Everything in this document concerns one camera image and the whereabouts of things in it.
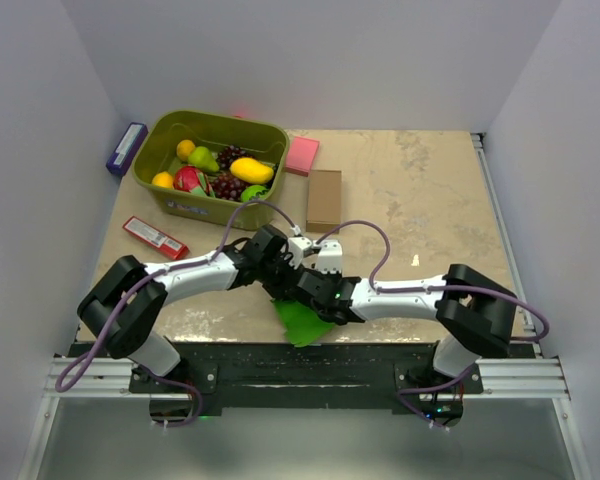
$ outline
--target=green basket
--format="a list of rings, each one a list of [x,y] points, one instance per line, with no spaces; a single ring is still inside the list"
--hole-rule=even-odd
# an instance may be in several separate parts
[[[262,162],[277,164],[273,185],[269,193],[261,197],[277,202],[289,150],[289,137],[284,130],[267,123],[180,110],[158,120],[133,160],[133,176],[151,192],[160,209],[172,215],[226,225],[231,214],[240,206],[240,203],[230,200],[192,195],[151,184],[157,173],[167,171],[175,175],[185,165],[176,156],[176,146],[185,139],[215,153],[228,145],[237,145]],[[238,215],[233,226],[256,230],[269,223],[273,213],[265,205],[250,205]]]

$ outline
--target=white backdrop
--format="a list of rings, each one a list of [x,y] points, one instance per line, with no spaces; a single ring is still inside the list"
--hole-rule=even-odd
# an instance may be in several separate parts
[[[67,347],[123,125],[57,0],[0,2],[0,480],[15,478]]]
[[[117,109],[484,131],[559,0],[63,0]]]
[[[563,0],[487,158],[528,297],[554,329],[600,479],[600,0]]]

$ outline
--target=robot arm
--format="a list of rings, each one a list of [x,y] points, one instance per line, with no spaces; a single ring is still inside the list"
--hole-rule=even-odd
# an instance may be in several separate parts
[[[303,260],[317,254],[315,264]],[[209,291],[231,290],[255,281],[275,299],[293,300],[312,308],[324,321],[344,325],[377,318],[421,318],[442,323],[451,333],[437,347],[433,367],[455,376],[480,357],[504,358],[515,307],[493,297],[474,296],[468,303],[458,292],[430,292],[446,284],[481,286],[513,294],[465,265],[452,265],[446,275],[407,282],[377,282],[342,276],[342,248],[337,241],[316,244],[287,238],[267,225],[238,247],[226,245],[194,259],[142,264],[120,258],[82,301],[78,315],[98,335],[123,293],[144,277],[150,279],[108,331],[105,346],[112,358],[129,357],[158,376],[180,362],[173,346],[152,331],[160,309],[177,300]],[[386,293],[414,287],[421,291]]]

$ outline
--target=yellow mango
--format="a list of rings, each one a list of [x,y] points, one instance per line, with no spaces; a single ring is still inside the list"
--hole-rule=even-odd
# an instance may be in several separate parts
[[[273,169],[255,158],[242,157],[231,164],[231,173],[253,185],[264,185],[273,178]]]

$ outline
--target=green cloth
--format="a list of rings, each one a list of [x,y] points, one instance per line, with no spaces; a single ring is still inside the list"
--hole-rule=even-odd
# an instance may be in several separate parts
[[[294,347],[306,347],[315,343],[325,333],[329,332],[335,324],[320,320],[320,317],[301,303],[272,300],[278,312],[278,317],[286,327],[285,336]]]

